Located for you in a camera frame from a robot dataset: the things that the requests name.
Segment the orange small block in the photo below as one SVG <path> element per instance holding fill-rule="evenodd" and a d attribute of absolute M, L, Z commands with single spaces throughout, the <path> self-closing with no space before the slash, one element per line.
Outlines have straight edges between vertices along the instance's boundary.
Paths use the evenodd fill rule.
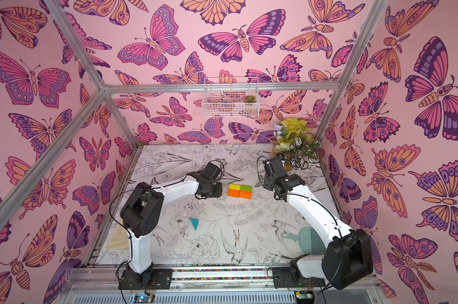
<path fill-rule="evenodd" d="M 238 190 L 238 189 L 229 189 L 228 190 L 228 197 L 239 198 L 240 197 L 240 190 Z"/>

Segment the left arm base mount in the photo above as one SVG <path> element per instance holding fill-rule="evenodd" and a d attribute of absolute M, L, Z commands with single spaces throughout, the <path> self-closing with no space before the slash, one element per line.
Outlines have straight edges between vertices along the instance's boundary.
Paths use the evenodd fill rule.
<path fill-rule="evenodd" d="M 148 268 L 141 274 L 127 267 L 121 276 L 119 290 L 168 290 L 173 277 L 173 269 Z"/>

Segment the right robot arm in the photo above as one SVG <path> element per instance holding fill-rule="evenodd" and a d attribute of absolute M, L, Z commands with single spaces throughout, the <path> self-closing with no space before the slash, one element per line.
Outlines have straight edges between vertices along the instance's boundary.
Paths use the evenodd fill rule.
<path fill-rule="evenodd" d="M 298 175 L 289 175 L 281 155 L 262 161 L 263 187 L 294 207 L 316 231 L 324 255 L 303 255 L 292 261 L 294 277 L 319 278 L 337 289 L 352 285 L 374 271 L 370 236 L 354 230 L 322 204 Z"/>

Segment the yellow block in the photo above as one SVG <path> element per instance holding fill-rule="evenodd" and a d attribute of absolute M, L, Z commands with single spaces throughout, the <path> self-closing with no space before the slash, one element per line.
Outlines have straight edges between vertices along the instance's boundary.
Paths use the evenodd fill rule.
<path fill-rule="evenodd" d="M 234 191 L 240 191 L 241 185 L 230 184 L 230 185 L 229 185 L 229 189 L 230 189 L 230 190 L 234 190 Z"/>

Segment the teal triangle block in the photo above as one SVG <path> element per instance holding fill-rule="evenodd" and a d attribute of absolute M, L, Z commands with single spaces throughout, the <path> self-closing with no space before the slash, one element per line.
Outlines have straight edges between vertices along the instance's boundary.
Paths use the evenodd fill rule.
<path fill-rule="evenodd" d="M 197 230 L 198 225 L 199 225 L 198 219 L 190 218 L 190 221 L 191 221 L 191 223 L 192 223 L 193 228 L 194 228 L 195 230 Z"/>

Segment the green rectangular block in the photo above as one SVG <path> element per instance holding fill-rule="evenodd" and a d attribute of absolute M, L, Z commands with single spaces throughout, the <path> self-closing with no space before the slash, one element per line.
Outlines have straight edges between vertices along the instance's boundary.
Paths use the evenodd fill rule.
<path fill-rule="evenodd" d="M 241 185 L 241 186 L 240 186 L 240 191 L 246 191 L 246 192 L 251 193 L 251 192 L 252 192 L 252 187 L 251 187 L 251 186 L 244 186 L 244 185 Z"/>

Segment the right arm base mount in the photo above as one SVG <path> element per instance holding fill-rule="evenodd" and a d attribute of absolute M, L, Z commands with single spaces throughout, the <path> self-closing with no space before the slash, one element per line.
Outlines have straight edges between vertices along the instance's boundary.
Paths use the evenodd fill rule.
<path fill-rule="evenodd" d="M 292 267 L 272 267 L 271 273 L 275 288 L 313 288 L 326 284 L 324 279 L 303 277 Z"/>

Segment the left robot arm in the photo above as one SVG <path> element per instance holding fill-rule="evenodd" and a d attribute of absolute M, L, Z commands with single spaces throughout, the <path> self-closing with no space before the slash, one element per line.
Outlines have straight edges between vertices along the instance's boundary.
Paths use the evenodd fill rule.
<path fill-rule="evenodd" d="M 221 197 L 224 173 L 223 165 L 209 162 L 201 170 L 190 172 L 173 182 L 158 185 L 140 182 L 136 185 L 120 211 L 131 255 L 122 274 L 124 281 L 130 279 L 146 287 L 153 280 L 150 242 L 163 206 L 186 196 L 194 196 L 196 199 Z"/>

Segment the orange long rectangular block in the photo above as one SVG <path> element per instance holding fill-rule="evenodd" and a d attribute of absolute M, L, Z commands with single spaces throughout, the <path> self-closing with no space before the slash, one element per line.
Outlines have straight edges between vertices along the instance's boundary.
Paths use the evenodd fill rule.
<path fill-rule="evenodd" d="M 252 197 L 252 192 L 251 191 L 244 191 L 244 190 L 241 190 L 239 192 L 239 198 L 242 198 L 242 199 L 246 199 L 246 200 L 250 200 Z"/>

